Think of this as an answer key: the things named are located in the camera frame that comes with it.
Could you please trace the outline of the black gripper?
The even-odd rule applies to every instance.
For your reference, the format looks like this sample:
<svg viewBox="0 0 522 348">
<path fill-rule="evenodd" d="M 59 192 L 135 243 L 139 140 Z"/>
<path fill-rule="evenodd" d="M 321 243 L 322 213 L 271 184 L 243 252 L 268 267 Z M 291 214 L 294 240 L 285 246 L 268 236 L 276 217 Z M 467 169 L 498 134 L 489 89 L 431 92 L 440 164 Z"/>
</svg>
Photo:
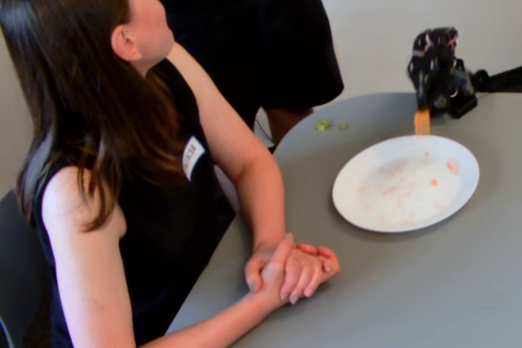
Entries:
<svg viewBox="0 0 522 348">
<path fill-rule="evenodd" d="M 440 50 L 437 48 L 412 50 L 407 72 L 414 85 L 417 112 L 424 112 L 427 109 L 431 115 L 436 115 L 439 112 L 438 98 L 440 92 L 436 86 L 433 86 L 433 77 L 439 68 L 439 54 Z"/>
</svg>

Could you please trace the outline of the woman's left hand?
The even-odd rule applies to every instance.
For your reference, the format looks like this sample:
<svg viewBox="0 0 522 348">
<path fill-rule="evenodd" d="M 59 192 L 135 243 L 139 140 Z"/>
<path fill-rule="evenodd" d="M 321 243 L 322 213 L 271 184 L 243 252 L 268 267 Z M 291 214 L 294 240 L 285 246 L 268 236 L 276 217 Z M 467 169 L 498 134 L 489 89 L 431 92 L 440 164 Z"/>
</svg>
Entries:
<svg viewBox="0 0 522 348">
<path fill-rule="evenodd" d="M 285 259 L 285 280 L 281 288 L 281 300 L 295 304 L 302 297 L 311 297 L 325 282 L 340 271 L 335 252 L 323 246 L 296 244 L 287 235 L 277 242 L 264 241 L 254 247 L 255 253 L 270 253 Z"/>
</svg>

